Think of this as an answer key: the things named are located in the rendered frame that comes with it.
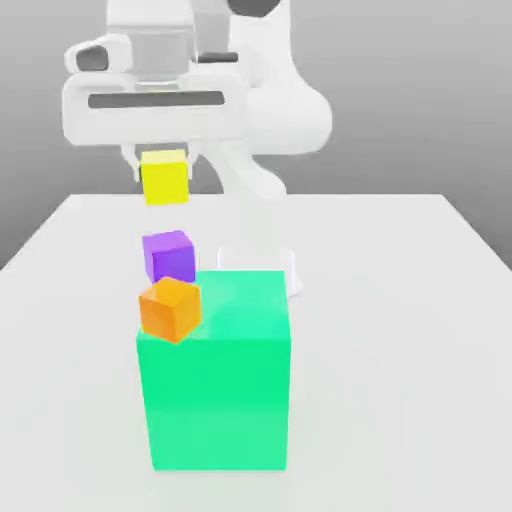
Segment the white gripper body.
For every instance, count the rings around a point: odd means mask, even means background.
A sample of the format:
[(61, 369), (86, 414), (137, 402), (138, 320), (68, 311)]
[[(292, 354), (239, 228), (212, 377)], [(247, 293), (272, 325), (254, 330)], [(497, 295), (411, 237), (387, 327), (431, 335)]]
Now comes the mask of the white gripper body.
[(248, 86), (231, 73), (187, 73), (176, 90), (142, 89), (131, 74), (78, 73), (62, 90), (62, 126), (77, 146), (241, 139)]

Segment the small yellow cube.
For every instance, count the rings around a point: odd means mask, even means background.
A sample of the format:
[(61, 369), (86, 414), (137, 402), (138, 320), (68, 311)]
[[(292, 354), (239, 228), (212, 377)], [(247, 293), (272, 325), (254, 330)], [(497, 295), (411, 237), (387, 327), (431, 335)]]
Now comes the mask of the small yellow cube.
[(184, 204), (189, 200), (189, 177), (183, 149), (144, 151), (141, 178), (148, 206)]

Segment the small purple cube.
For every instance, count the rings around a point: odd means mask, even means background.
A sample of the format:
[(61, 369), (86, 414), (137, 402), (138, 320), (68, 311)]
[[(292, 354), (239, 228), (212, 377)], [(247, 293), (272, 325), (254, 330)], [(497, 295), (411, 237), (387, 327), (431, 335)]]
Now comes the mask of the small purple cube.
[(181, 230), (142, 237), (145, 270), (152, 283), (163, 277), (193, 283), (196, 259), (193, 243)]

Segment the small orange cube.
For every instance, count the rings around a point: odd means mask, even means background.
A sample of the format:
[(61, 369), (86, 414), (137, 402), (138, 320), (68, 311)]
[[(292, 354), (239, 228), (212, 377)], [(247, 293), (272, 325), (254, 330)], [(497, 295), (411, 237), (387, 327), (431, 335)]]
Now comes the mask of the small orange cube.
[(164, 277), (139, 295), (142, 331), (150, 336), (180, 343), (202, 321), (200, 288)]

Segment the large green box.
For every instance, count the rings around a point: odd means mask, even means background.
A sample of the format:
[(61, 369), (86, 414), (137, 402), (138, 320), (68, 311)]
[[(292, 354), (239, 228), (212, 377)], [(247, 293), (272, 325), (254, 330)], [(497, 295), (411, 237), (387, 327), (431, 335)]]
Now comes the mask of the large green box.
[(291, 331), (281, 271), (201, 271), (202, 322), (136, 344), (157, 471), (287, 466)]

